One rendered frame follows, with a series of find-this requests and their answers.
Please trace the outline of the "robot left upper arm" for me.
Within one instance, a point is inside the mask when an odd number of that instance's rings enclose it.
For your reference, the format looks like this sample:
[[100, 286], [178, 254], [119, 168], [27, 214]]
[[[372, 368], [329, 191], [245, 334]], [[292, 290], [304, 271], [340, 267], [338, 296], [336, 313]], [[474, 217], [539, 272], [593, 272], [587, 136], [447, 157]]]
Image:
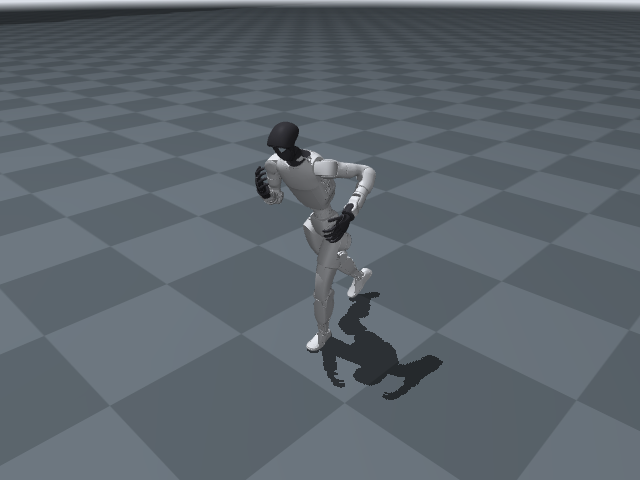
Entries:
[[357, 176], [356, 179], [360, 182], [362, 181], [363, 173], [366, 168], [371, 167], [360, 164], [338, 162], [332, 159], [324, 159], [314, 163], [314, 174], [323, 179], [353, 178], [354, 176]]

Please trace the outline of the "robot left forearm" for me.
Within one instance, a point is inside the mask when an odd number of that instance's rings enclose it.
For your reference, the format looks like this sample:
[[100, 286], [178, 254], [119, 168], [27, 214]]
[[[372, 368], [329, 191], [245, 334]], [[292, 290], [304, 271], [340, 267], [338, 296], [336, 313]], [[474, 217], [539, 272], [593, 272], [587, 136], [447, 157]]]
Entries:
[[348, 202], [348, 204], [354, 204], [354, 207], [351, 210], [351, 212], [354, 214], [354, 217], [359, 214], [359, 210], [362, 208], [367, 195], [370, 194], [375, 183], [375, 177], [375, 171], [372, 168], [366, 168], [363, 173], [362, 181], [357, 182], [356, 189]]

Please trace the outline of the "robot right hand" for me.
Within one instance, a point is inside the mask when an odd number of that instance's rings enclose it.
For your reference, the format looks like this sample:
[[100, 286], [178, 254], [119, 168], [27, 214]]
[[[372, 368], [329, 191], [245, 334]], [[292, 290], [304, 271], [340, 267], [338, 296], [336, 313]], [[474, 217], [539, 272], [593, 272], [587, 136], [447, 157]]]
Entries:
[[261, 177], [263, 175], [266, 174], [266, 172], [260, 173], [262, 170], [264, 170], [265, 168], [261, 168], [260, 166], [257, 168], [256, 173], [255, 173], [255, 183], [256, 183], [256, 187], [257, 187], [257, 192], [260, 196], [262, 196], [264, 199], [269, 198], [270, 195], [270, 190], [269, 190], [269, 183], [265, 183], [263, 181], [267, 180], [267, 177], [262, 178]]

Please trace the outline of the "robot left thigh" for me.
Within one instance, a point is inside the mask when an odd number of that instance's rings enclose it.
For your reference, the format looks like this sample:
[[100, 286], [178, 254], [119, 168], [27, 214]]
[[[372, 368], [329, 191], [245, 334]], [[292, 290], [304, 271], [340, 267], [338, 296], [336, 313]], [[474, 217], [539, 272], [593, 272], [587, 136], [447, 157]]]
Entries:
[[[335, 224], [332, 224], [331, 228]], [[332, 231], [333, 232], [333, 231]], [[328, 235], [332, 232], [328, 232], [325, 235]], [[331, 238], [331, 237], [329, 237]], [[351, 245], [351, 236], [349, 233], [345, 232], [342, 238], [335, 243], [330, 243], [324, 237], [318, 257], [317, 257], [317, 268], [316, 268], [316, 277], [315, 277], [315, 290], [313, 293], [313, 297], [316, 300], [325, 301], [330, 293], [330, 289], [332, 289], [332, 282], [334, 276], [336, 274], [337, 269], [340, 267], [340, 256], [337, 254], [338, 251], [347, 250]]]

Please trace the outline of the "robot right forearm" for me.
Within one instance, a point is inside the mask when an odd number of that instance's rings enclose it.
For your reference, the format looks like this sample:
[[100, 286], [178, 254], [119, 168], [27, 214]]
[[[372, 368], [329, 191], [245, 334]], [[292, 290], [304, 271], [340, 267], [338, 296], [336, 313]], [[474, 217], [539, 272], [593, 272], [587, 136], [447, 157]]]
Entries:
[[266, 204], [272, 205], [278, 201], [278, 194], [274, 190], [272, 190], [270, 186], [269, 186], [269, 190], [271, 195], [269, 198], [264, 199], [262, 196], [260, 196], [260, 198], [262, 198]]

